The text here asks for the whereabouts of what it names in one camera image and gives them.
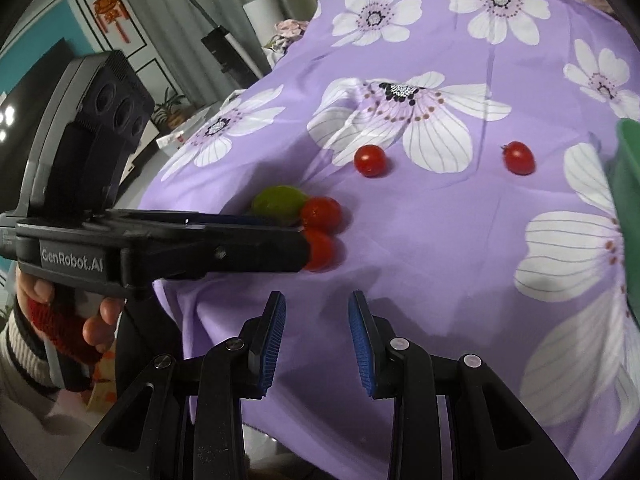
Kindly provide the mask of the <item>left forearm striped sleeve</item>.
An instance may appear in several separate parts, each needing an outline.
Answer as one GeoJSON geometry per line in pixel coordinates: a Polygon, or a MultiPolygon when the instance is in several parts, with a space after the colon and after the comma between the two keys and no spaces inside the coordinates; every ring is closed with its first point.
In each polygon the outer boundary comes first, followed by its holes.
{"type": "Polygon", "coordinates": [[[34,412],[49,411],[60,392],[44,344],[20,308],[11,311],[1,331],[1,392],[34,412]]]}

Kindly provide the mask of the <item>left hand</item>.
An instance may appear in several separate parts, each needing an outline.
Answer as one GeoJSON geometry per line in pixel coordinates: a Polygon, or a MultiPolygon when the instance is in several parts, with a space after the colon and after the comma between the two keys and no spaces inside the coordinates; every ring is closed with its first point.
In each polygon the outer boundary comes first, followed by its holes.
{"type": "Polygon", "coordinates": [[[71,301],[64,306],[55,298],[53,284],[15,268],[15,292],[26,320],[40,338],[49,339],[60,351],[104,353],[115,340],[116,324],[125,300],[104,298],[94,315],[84,318],[71,301]]]}

